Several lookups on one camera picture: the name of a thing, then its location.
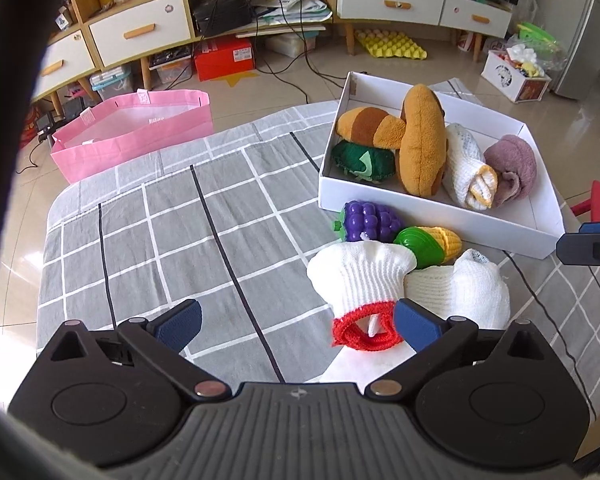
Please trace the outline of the green plastic basket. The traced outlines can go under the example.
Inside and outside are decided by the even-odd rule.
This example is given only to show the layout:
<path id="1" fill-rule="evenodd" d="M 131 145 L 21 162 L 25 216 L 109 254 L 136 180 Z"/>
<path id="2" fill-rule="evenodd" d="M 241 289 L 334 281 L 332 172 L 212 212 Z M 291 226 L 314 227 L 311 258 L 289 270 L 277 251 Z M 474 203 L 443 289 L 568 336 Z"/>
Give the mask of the green plastic basket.
<path id="1" fill-rule="evenodd" d="M 549 55 L 562 52 L 557 40 L 539 26 L 529 22 L 519 22 L 517 36 L 522 44 L 535 50 L 537 54 Z"/>

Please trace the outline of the white glove red cuff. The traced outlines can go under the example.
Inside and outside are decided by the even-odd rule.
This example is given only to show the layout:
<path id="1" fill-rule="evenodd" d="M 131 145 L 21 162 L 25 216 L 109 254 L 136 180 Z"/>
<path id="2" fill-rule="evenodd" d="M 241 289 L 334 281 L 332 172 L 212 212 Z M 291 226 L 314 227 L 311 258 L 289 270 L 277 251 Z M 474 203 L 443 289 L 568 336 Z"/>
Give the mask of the white glove red cuff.
<path id="1" fill-rule="evenodd" d="M 393 311 L 416 266 L 408 248 L 373 240 L 340 242 L 312 257 L 306 275 L 332 309 L 332 343 L 367 352 L 400 344 Z"/>

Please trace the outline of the red shoe box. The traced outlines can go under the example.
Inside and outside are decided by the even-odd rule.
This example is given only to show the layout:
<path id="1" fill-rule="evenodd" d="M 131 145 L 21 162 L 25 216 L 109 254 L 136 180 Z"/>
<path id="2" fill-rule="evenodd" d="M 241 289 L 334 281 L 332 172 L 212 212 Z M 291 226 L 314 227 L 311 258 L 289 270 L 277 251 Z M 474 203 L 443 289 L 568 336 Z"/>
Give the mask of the red shoe box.
<path id="1" fill-rule="evenodd" d="M 223 36 L 201 41 L 194 50 L 200 81 L 233 76 L 253 69 L 253 50 L 248 38 Z"/>

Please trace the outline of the mauve towel cloth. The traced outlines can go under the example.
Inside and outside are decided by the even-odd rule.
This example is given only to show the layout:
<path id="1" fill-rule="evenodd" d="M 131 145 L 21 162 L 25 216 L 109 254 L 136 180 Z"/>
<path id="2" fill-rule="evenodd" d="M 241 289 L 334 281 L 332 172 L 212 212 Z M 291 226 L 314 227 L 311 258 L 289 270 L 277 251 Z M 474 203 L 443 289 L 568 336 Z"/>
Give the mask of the mauve towel cloth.
<path id="1" fill-rule="evenodd" d="M 519 136 L 506 134 L 484 152 L 486 163 L 498 176 L 494 207 L 523 200 L 536 179 L 536 160 L 531 146 Z"/>

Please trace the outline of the pink shopping bag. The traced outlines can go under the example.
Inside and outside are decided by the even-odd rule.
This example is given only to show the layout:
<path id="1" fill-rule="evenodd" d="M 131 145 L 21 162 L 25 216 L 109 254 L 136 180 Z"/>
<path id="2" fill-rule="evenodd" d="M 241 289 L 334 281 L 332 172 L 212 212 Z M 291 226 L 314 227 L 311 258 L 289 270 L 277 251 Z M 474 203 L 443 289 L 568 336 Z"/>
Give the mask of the pink shopping bag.
<path id="1" fill-rule="evenodd" d="M 134 158 L 213 133 L 200 90 L 138 90 L 84 110 L 53 134 L 52 159 L 76 183 Z"/>

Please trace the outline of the purple toy grapes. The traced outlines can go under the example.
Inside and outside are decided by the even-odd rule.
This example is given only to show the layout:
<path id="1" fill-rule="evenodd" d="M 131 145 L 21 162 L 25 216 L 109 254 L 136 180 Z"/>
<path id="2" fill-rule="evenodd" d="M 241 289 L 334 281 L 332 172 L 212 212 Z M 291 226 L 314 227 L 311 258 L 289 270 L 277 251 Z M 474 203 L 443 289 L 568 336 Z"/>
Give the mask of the purple toy grapes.
<path id="1" fill-rule="evenodd" d="M 403 229 L 404 223 L 393 209 L 360 200 L 347 202 L 332 222 L 332 230 L 343 242 L 392 243 Z"/>

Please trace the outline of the wooden white TV cabinet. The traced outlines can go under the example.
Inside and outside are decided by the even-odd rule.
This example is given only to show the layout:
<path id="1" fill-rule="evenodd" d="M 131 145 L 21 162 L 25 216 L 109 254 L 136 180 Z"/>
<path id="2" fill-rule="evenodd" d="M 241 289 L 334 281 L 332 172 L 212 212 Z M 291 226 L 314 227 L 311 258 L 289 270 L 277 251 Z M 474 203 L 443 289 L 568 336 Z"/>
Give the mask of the wooden white TV cabinet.
<path id="1" fill-rule="evenodd" d="M 249 25 L 204 38 L 195 32 L 188 0 L 125 0 L 107 10 L 99 9 L 98 0 L 70 0 L 76 21 L 53 34 L 33 97 L 56 96 L 73 82 L 90 91 L 88 76 L 127 62 L 140 62 L 143 84 L 149 89 L 151 55 L 226 35 L 262 37 L 342 25 L 347 51 L 353 54 L 358 23 L 441 26 L 502 38 L 512 19 L 509 6 L 482 0 L 247 1 L 252 13 Z"/>

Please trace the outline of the clear storage bin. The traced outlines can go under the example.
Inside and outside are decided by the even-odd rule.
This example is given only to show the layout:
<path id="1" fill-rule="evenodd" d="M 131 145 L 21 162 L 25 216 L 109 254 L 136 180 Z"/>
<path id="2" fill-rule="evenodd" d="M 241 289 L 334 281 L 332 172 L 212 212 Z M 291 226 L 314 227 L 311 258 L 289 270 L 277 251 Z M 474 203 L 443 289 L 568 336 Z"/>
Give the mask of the clear storage bin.
<path id="1" fill-rule="evenodd" d="M 92 75 L 90 84 L 103 101 L 134 90 L 132 70 L 128 64 Z"/>

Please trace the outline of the black printer device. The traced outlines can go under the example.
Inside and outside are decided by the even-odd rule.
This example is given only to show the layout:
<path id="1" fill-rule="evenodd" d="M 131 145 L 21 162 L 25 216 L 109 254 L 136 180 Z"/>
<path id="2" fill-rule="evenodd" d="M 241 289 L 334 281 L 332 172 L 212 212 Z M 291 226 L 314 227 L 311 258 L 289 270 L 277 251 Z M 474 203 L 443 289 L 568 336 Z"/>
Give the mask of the black printer device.
<path id="1" fill-rule="evenodd" d="M 199 37 L 220 36 L 252 21 L 247 0 L 188 0 L 188 3 Z"/>

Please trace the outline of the brown plush animal toy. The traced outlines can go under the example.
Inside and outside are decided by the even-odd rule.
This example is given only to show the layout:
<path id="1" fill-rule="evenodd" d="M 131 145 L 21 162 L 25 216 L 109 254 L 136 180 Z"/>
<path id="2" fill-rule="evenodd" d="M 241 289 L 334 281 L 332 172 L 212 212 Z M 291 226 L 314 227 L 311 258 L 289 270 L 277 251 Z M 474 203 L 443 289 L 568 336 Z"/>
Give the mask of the brown plush animal toy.
<path id="1" fill-rule="evenodd" d="M 399 117 L 378 107 L 355 107 L 337 119 L 336 133 L 355 144 L 393 151 L 408 194 L 428 198 L 438 192 L 448 150 L 444 110 L 424 84 L 406 92 Z"/>

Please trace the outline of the white knit glove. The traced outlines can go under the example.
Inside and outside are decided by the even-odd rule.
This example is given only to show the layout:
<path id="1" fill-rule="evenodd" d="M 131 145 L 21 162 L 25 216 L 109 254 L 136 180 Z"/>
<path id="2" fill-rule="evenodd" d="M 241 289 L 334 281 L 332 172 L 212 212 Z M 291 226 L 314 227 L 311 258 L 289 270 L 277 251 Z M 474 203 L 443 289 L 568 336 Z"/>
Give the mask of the white knit glove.
<path id="1" fill-rule="evenodd" d="M 472 248 L 453 264 L 408 274 L 405 296 L 440 318 L 464 316 L 480 328 L 501 330 L 510 319 L 509 290 L 498 266 Z"/>

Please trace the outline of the dark green felt plush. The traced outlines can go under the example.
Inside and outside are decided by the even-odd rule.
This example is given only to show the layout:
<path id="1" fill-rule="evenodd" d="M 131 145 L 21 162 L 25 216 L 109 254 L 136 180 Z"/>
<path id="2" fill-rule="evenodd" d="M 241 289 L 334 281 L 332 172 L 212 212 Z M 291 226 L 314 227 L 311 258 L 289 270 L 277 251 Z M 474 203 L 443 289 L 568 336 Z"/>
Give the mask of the dark green felt plush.
<path id="1" fill-rule="evenodd" d="M 379 183 L 396 173 L 393 151 L 341 141 L 332 148 L 332 161 L 348 176 Z"/>

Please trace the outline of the green yellow toy corn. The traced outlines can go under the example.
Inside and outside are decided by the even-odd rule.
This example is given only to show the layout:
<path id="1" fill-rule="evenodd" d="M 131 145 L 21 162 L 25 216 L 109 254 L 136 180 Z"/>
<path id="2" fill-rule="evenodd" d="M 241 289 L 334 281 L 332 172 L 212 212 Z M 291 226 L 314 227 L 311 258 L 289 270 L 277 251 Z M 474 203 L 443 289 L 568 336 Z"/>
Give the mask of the green yellow toy corn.
<path id="1" fill-rule="evenodd" d="M 398 233 L 393 243 L 414 254 L 417 269 L 442 266 L 458 257 L 463 249 L 460 237 L 440 226 L 409 226 Z"/>

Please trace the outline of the silver refrigerator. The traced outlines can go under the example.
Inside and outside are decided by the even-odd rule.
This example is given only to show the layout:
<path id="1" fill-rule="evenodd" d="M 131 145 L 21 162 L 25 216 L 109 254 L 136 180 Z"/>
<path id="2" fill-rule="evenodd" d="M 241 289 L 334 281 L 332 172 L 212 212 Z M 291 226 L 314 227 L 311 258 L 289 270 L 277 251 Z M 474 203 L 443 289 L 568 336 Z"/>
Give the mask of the silver refrigerator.
<path id="1" fill-rule="evenodd" d="M 545 17 L 547 29 L 566 50 L 554 92 L 581 101 L 600 71 L 600 0 L 546 0 Z"/>

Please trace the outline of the white yellow-cuff glove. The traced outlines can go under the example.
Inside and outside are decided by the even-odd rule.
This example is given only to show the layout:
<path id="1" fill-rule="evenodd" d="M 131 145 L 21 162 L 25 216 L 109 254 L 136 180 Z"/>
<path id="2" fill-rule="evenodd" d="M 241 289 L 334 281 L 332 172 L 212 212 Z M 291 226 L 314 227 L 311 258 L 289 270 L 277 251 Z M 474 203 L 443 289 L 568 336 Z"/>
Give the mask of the white yellow-cuff glove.
<path id="1" fill-rule="evenodd" d="M 448 156 L 443 187 L 461 207 L 485 211 L 493 206 L 498 175 L 486 163 L 474 136 L 460 124 L 446 126 Z"/>

